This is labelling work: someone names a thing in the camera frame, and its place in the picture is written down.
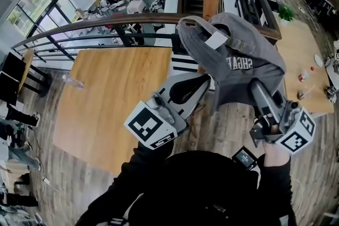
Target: person's hand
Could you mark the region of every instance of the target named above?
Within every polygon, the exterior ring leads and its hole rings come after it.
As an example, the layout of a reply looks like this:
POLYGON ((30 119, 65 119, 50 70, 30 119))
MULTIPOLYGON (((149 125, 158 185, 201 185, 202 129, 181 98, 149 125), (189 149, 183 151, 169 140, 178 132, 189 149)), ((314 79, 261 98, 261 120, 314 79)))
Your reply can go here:
POLYGON ((263 141, 265 150, 264 167, 279 167, 290 160, 290 154, 276 144, 263 141))

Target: plastic bottle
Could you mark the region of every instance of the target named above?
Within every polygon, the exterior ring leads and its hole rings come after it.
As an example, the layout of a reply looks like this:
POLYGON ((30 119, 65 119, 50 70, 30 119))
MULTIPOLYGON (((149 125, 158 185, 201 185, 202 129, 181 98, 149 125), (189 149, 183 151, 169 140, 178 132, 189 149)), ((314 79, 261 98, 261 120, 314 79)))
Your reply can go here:
MULTIPOLYGON (((311 72, 314 71, 314 67, 312 66, 310 70, 311 72)), ((302 73, 298 76, 299 81, 304 82, 309 77, 311 72, 307 70, 302 71, 302 73)))
POLYGON ((303 89, 301 89, 301 90, 299 90, 298 92, 297 92, 297 98, 298 98, 298 100, 302 100, 302 99, 304 99, 306 96, 309 96, 309 98, 310 98, 310 92, 311 92, 311 90, 314 88, 314 85, 310 88, 310 87, 308 87, 308 86, 304 86, 304 88, 303 89))
POLYGON ((63 75, 63 80, 66 84, 72 85, 73 87, 76 87, 78 89, 84 88, 84 83, 77 79, 71 78, 69 75, 63 75))

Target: gray baseball cap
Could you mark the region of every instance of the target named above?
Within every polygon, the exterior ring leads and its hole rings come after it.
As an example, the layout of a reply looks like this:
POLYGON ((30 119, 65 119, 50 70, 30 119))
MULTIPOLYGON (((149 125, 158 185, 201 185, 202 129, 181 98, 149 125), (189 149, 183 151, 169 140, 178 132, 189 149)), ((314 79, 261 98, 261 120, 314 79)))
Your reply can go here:
POLYGON ((188 54, 215 81, 212 111, 226 103, 255 106, 248 91, 251 80, 259 79, 273 95, 286 73, 277 49, 237 15, 220 13, 209 22, 187 16, 179 21, 177 29, 188 54), (195 26, 187 25, 188 21, 195 21, 195 26))

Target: black sleeve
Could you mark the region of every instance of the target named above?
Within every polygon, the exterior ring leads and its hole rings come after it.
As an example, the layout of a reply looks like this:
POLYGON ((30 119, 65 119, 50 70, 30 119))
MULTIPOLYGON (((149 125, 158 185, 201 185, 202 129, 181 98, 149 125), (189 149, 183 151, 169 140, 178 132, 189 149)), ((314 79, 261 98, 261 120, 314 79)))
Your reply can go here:
POLYGON ((288 226, 297 226, 291 206, 291 159, 280 167, 264 167, 264 159, 265 155, 258 159, 261 173, 258 192, 265 220, 269 225, 281 225, 280 218, 288 216, 288 226))
POLYGON ((122 164, 121 173, 108 190, 88 206, 76 226, 95 226, 112 218, 123 217, 127 208, 144 191, 148 179, 156 168, 170 156, 173 141, 150 150, 138 143, 128 163, 122 164))

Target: desk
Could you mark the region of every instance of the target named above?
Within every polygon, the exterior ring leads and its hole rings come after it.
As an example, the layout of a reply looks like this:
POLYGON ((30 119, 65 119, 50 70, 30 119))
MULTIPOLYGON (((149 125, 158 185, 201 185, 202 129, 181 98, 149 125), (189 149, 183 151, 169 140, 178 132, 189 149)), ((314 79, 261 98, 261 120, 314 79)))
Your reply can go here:
POLYGON ((51 77, 51 74, 46 74, 46 73, 40 71, 38 68, 32 66, 33 56, 34 56, 34 50, 32 48, 28 49, 27 52, 25 53, 25 55, 23 56, 23 62, 26 63, 26 65, 25 65, 25 71, 24 71, 22 78, 20 80, 19 91, 24 86, 24 87, 30 89, 31 91, 38 93, 40 97, 44 97, 48 93, 48 90, 51 86, 52 77, 51 77), (37 79, 35 76, 33 76, 32 74, 30 74, 29 73, 30 68, 32 70, 36 71, 37 73, 41 74, 44 77, 44 80, 41 81, 41 80, 37 79), (37 82, 38 84, 40 84, 41 88, 36 89, 36 88, 32 87, 31 85, 26 84, 25 81, 26 81, 27 78, 29 78, 29 79, 37 82))
MULTIPOLYGON (((157 30, 157 34, 172 34, 172 32, 169 33, 168 29, 166 27, 157 30)), ((163 38, 156 38, 154 46, 163 46, 163 47, 172 47, 172 40, 171 39, 163 39, 163 38)))
POLYGON ((143 0, 133 0, 129 5, 127 6, 127 13, 132 14, 132 13, 142 13, 142 11, 145 8, 145 3, 143 0))
POLYGON ((120 7, 120 6, 123 5, 123 4, 124 4, 124 1, 119 1, 119 2, 117 2, 117 3, 113 3, 113 4, 110 6, 110 9, 111 9, 112 11, 114 11, 115 8, 120 7))
POLYGON ((138 140, 123 126, 140 100, 166 80, 171 48, 91 49, 79 52, 65 85, 53 143, 92 166, 118 174, 138 140))
MULTIPOLYGON (((279 23, 278 13, 274 16, 279 23)), ((318 67, 314 54, 321 56, 318 45, 307 24, 293 20, 287 26, 280 26, 282 39, 276 43, 277 49, 285 61, 287 72, 284 77, 285 91, 288 100, 298 101, 297 92, 305 86, 314 88, 300 102, 310 113, 333 113, 331 104, 324 89, 329 86, 325 66, 318 67), (314 67, 314 71, 305 82, 298 80, 298 75, 304 69, 314 67)))

